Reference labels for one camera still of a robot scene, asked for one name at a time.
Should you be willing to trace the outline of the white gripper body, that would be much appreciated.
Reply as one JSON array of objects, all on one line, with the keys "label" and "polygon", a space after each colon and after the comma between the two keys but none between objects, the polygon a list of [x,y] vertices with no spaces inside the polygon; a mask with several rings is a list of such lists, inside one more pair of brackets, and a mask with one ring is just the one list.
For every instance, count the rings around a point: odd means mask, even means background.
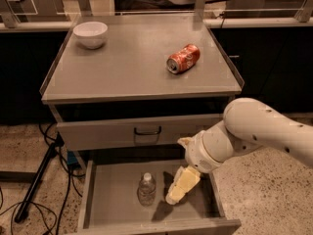
[{"label": "white gripper body", "polygon": [[201,131],[185,140],[185,160],[201,173],[209,173],[223,164],[225,140],[220,134]]}]

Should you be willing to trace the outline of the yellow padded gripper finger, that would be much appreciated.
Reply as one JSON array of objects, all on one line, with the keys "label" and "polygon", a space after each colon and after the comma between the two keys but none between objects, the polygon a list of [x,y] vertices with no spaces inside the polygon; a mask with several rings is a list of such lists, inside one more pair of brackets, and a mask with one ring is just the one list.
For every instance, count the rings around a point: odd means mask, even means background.
[{"label": "yellow padded gripper finger", "polygon": [[191,137],[183,137],[183,138],[179,138],[177,143],[181,145],[183,148],[187,148],[191,141],[192,141]]},{"label": "yellow padded gripper finger", "polygon": [[178,204],[201,180],[201,174],[192,166],[180,166],[170,185],[165,201],[169,205]]}]

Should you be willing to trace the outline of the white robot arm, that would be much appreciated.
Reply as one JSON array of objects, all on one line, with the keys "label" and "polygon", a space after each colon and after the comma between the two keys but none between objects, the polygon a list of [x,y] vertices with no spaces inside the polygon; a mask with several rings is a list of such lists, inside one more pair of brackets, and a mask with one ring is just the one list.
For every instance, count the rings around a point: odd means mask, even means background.
[{"label": "white robot arm", "polygon": [[283,116],[251,98],[230,102],[221,121],[178,143],[185,149],[186,167],[180,167],[165,201],[179,203],[200,181],[224,162],[255,151],[260,146],[283,151],[313,166],[313,127]]}]

